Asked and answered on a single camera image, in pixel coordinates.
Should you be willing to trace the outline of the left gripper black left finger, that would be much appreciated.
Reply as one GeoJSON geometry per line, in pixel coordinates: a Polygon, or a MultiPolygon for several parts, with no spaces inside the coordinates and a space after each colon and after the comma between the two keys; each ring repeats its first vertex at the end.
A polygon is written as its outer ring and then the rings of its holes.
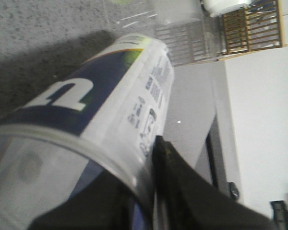
{"type": "Polygon", "coordinates": [[[30,230],[135,230],[137,211],[129,189],[102,172],[84,190],[35,218],[30,230]]]}

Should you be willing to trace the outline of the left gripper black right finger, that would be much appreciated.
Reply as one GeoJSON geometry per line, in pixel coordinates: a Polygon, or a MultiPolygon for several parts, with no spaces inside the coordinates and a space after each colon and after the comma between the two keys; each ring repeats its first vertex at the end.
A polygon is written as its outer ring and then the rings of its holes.
{"type": "Polygon", "coordinates": [[[156,136],[152,163],[166,230],[277,229],[205,181],[162,136],[156,136]]]}

